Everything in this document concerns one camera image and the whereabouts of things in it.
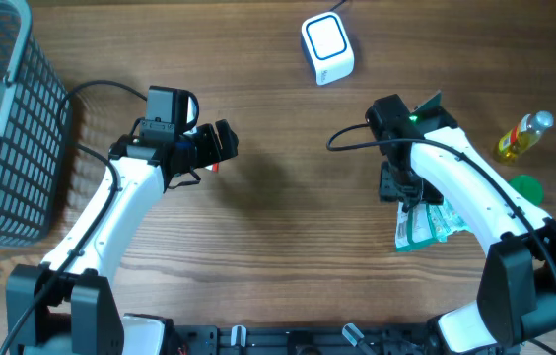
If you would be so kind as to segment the red white candy stick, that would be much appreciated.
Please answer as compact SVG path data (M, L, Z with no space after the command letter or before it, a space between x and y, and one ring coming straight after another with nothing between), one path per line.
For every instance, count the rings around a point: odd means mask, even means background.
M209 166L205 167L205 169L207 169L211 172L217 173L219 171L219 163L209 165Z

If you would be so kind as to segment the green wipes packet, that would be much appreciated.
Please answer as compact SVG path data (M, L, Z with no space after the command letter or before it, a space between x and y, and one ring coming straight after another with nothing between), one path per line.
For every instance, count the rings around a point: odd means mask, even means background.
M428 203L428 189L427 183L422 180L418 186L422 200L413 207L405 201L399 203L395 232L395 246L399 252L445 243L450 235L470 231L449 202Z

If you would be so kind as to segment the green lid jar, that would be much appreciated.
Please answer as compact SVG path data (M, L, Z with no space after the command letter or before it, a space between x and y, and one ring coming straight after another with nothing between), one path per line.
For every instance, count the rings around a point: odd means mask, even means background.
M519 175L511 178L509 185L535 206L539 206L544 199L543 187L535 177Z

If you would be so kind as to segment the yellow oil bottle silver cap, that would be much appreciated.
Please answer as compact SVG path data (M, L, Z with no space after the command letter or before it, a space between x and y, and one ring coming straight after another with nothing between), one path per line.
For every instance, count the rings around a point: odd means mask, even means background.
M546 110L524 116L495 145L493 156L502 164L512 164L535 145L554 124L554 116Z

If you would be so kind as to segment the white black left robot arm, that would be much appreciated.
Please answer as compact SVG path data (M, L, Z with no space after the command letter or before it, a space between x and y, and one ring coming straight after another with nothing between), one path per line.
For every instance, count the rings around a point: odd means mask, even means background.
M176 176L235 157L239 139L225 120L175 130L142 123L111 145L95 195L38 266L19 265L7 281L6 354L178 354L171 319L119 313L111 284L147 212L174 190Z

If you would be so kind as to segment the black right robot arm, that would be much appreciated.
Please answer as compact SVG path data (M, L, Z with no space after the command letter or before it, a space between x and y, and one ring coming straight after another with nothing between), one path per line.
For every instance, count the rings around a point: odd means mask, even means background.
M392 96L366 120L387 157L381 200L450 203L486 256L475 300L431 321L426 353L504 351L556 330L556 219L509 186L441 106L411 111Z

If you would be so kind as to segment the white barcode scanner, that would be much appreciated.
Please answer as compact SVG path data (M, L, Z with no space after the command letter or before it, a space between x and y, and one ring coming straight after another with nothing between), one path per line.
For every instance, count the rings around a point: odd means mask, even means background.
M319 86L347 77L354 69L354 51L341 18L333 11L302 23L301 47Z

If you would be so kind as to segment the dark mesh shopping basket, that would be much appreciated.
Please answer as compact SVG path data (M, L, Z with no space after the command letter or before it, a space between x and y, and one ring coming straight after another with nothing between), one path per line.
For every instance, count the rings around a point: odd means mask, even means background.
M0 1L0 248L48 234L72 111L25 1Z

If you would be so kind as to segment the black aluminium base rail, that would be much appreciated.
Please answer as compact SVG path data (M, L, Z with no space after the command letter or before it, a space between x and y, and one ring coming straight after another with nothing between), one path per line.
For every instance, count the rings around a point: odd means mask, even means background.
M380 327L217 327L177 325L176 355L424 355L451 354L430 324Z

